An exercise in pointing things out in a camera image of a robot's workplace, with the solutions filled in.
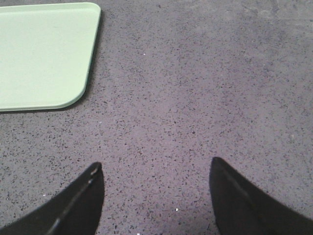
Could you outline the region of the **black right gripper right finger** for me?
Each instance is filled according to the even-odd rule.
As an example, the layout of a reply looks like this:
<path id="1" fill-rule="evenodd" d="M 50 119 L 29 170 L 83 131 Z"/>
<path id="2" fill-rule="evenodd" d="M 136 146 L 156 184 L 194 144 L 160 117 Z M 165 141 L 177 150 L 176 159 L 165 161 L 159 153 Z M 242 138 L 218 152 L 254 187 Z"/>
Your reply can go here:
<path id="1" fill-rule="evenodd" d="M 313 221 L 264 193 L 220 157 L 211 162 L 209 187 L 222 235 L 311 235 Z"/>

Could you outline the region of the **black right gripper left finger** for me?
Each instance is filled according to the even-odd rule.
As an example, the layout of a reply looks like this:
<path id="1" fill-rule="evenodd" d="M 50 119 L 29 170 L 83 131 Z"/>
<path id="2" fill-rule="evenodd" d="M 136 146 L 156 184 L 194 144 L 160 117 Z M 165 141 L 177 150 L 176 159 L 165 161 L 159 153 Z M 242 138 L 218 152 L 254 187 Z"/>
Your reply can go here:
<path id="1" fill-rule="evenodd" d="M 44 205 L 1 228 L 2 235 L 93 235 L 104 202 L 102 165 L 91 164 Z"/>

